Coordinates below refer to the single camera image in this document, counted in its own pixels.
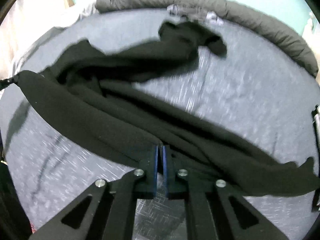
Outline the dark grey rolled duvet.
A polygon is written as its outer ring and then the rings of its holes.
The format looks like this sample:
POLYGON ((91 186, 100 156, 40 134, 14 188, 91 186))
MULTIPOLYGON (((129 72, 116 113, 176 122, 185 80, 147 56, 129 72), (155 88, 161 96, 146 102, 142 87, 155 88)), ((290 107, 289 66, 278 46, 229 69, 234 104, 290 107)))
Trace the dark grey rolled duvet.
POLYGON ((212 11, 217 17, 239 24, 269 40, 293 61, 316 77, 318 64, 306 41, 292 28, 275 17, 229 0, 96 0, 99 12, 126 9, 167 8, 177 5, 183 9, 212 11))

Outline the small crumpled grey cloth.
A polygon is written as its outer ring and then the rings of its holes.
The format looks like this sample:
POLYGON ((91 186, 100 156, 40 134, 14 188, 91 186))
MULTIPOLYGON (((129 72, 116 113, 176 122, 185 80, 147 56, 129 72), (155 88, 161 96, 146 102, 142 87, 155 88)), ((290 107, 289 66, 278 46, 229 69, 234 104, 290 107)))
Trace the small crumpled grey cloth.
POLYGON ((186 21, 223 25, 223 20, 214 11, 208 11, 201 7, 171 4, 167 7, 167 12, 172 16, 179 16, 186 21))

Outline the grey blue bed sheet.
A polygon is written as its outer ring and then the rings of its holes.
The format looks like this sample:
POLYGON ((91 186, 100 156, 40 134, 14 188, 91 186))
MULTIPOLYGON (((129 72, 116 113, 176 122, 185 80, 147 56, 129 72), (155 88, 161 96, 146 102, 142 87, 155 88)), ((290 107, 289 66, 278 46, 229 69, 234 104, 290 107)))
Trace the grey blue bed sheet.
MULTIPOLYGON (((104 54, 157 40, 164 22, 191 21, 164 9, 91 15, 48 31, 19 72, 43 71, 82 40, 104 54)), ((192 63, 133 88, 238 135, 281 164, 302 165, 311 157, 319 178, 314 77, 247 28, 228 21, 197 24, 221 36, 226 54, 200 47, 192 63)), ((169 200, 166 145, 159 145, 156 196, 138 199, 139 163, 120 164, 71 141, 16 84, 3 92, 1 239, 319 239, 319 188, 300 196, 249 196, 223 179, 204 181, 183 168, 178 175, 186 182, 184 199, 169 200)))

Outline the black sweater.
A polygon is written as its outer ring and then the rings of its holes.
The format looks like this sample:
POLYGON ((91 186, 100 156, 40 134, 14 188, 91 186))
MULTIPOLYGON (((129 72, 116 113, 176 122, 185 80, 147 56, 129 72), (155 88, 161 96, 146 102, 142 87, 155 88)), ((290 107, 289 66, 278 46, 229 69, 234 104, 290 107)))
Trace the black sweater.
POLYGON ((281 164, 238 135, 133 88, 192 63, 200 47, 227 52, 220 35, 194 22, 162 23, 159 39, 115 54, 88 40, 68 47, 39 73, 14 76, 39 115, 62 135, 114 162, 135 167, 168 145, 196 178, 223 179, 249 196, 300 196, 319 188, 314 159, 281 164))

